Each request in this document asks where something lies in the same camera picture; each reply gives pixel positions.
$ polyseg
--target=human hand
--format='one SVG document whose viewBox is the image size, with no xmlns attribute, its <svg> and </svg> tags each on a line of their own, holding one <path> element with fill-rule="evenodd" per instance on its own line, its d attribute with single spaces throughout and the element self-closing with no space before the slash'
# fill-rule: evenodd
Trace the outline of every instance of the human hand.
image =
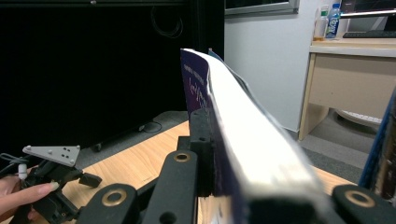
<svg viewBox="0 0 396 224">
<path fill-rule="evenodd" d="M 59 188 L 59 184 L 52 182 L 21 190 L 21 181 L 17 176 L 10 175 L 1 178 L 0 222 L 14 216 L 20 205 L 38 201 L 57 188 Z M 31 220 L 35 220 L 37 217 L 39 217 L 39 214 L 36 211 L 31 211 L 28 214 L 28 218 Z"/>
</svg>

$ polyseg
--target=wooden desk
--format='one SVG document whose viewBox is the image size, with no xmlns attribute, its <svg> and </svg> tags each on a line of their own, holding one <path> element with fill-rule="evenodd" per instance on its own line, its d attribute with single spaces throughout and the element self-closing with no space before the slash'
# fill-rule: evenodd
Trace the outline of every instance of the wooden desk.
<svg viewBox="0 0 396 224">
<path fill-rule="evenodd" d="M 103 178 L 99 188 L 91 189 L 74 181 L 64 187 L 64 195 L 76 207 L 81 207 L 87 204 L 100 188 L 113 183 L 129 184 L 139 189 L 158 176 L 167 154 L 176 150 L 178 137 L 187 135 L 190 135 L 190 132 L 189 123 L 186 121 L 136 146 L 99 161 L 83 170 L 85 173 L 99 175 Z M 317 169 L 317 172 L 324 181 L 325 191 L 328 194 L 332 192 L 334 186 L 350 183 L 343 178 L 319 169 Z"/>
<path fill-rule="evenodd" d="M 299 139 L 342 109 L 382 119 L 396 85 L 396 39 L 314 41 Z"/>
</svg>

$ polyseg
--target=bottle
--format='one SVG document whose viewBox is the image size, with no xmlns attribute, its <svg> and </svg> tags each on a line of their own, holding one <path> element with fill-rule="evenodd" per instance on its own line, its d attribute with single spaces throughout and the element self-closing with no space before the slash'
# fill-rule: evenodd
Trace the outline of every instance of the bottle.
<svg viewBox="0 0 396 224">
<path fill-rule="evenodd" d="M 338 24 L 340 23 L 340 4 L 332 4 L 329 12 L 329 24 L 327 25 L 326 38 L 332 39 L 337 36 Z"/>
<path fill-rule="evenodd" d="M 314 41 L 324 40 L 327 23 L 329 21 L 327 18 L 328 10 L 329 5 L 323 5 L 320 9 L 320 16 L 315 21 Z"/>
</svg>

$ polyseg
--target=white wall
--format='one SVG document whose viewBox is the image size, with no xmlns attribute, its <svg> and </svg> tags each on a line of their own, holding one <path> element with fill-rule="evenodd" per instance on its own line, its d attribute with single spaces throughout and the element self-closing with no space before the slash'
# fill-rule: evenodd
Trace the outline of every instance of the white wall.
<svg viewBox="0 0 396 224">
<path fill-rule="evenodd" d="M 298 14 L 225 20 L 225 62 L 250 85 L 281 126 L 298 132 L 317 9 L 332 0 L 300 0 Z"/>
</svg>

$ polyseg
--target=black monitor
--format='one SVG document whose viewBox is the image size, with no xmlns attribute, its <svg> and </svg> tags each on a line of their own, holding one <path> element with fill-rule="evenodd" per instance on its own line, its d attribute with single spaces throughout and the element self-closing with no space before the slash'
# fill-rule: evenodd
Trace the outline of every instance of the black monitor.
<svg viewBox="0 0 396 224">
<path fill-rule="evenodd" d="M 396 31 L 395 0 L 343 0 L 341 19 L 388 17 L 384 31 Z"/>
</svg>

